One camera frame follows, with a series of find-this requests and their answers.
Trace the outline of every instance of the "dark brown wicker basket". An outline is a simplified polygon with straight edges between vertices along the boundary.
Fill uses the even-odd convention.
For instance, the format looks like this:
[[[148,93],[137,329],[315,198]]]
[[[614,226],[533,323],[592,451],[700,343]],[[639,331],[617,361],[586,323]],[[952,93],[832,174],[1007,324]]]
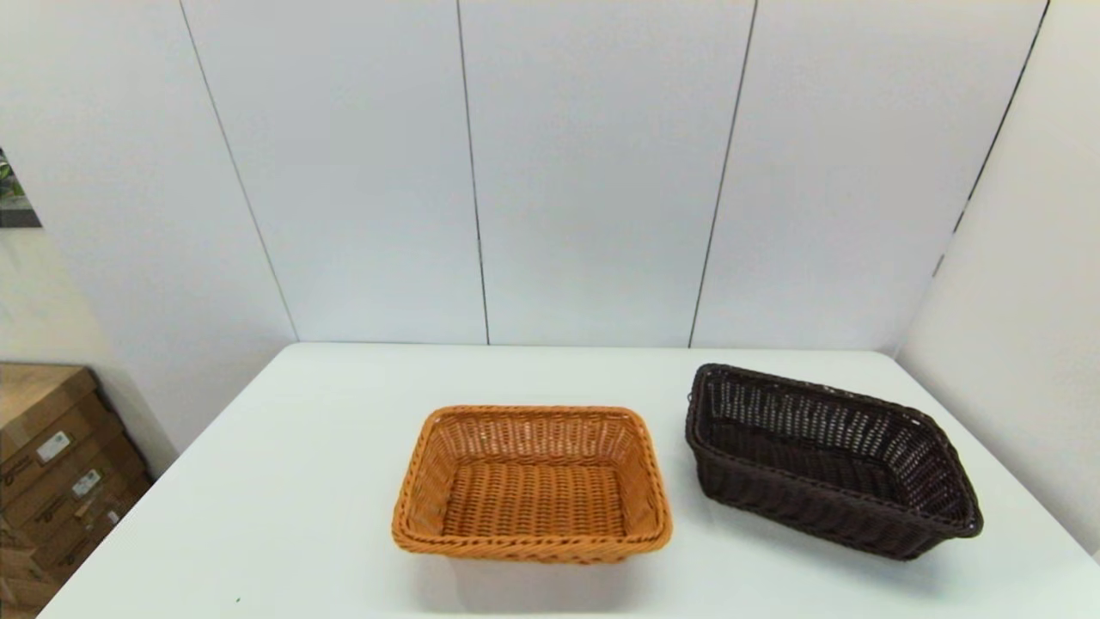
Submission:
[[[944,431],[900,405],[711,364],[688,444],[707,497],[856,550],[908,561],[981,532]]]

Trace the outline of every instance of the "wicker basket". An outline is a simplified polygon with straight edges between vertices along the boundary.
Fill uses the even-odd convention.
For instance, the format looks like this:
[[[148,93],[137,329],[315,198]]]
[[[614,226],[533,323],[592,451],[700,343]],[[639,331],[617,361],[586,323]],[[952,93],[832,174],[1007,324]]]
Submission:
[[[410,552],[541,563],[614,563],[671,534],[646,425],[614,408],[436,411],[393,522]]]
[[[947,436],[899,405],[712,364],[688,444],[707,497],[853,549],[908,561],[981,532]]]

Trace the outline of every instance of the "woven basket bottom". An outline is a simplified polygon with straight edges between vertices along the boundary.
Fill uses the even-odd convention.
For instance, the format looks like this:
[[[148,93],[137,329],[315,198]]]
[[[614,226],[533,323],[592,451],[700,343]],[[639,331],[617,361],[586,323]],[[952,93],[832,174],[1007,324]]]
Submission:
[[[745,424],[718,422],[711,432],[713,445],[733,456],[884,501],[901,500],[898,483],[884,462]]]
[[[623,537],[626,528],[615,468],[462,464],[451,487],[443,534]]]

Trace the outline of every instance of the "white wall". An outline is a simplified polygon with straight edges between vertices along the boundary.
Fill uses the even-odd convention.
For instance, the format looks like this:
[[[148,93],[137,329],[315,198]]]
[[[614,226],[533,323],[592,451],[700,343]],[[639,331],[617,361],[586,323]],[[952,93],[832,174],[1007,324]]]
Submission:
[[[693,346],[893,354],[1045,0],[760,0]]]
[[[8,0],[4,152],[177,450],[287,344],[176,2]]]
[[[688,345],[751,15],[462,2],[492,344]]]
[[[485,344],[454,0],[185,0],[304,341]]]
[[[1100,549],[1097,33],[1100,3],[1052,2],[899,357],[1090,553]]]
[[[89,366],[153,473],[176,458],[42,229],[0,230],[0,361]]]

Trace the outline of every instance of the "white table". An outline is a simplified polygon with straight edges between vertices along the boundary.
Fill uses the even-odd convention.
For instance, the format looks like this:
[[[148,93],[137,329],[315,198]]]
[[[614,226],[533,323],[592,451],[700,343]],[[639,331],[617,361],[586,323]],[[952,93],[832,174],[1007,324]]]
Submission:
[[[928,413],[958,449],[985,532],[895,563],[707,500],[683,439],[686,395],[706,362]],[[672,541],[587,567],[398,550],[389,521],[420,424],[457,404],[634,409],[653,435]],[[1100,566],[878,354],[299,344],[226,409],[41,617],[483,612],[1097,619]]]

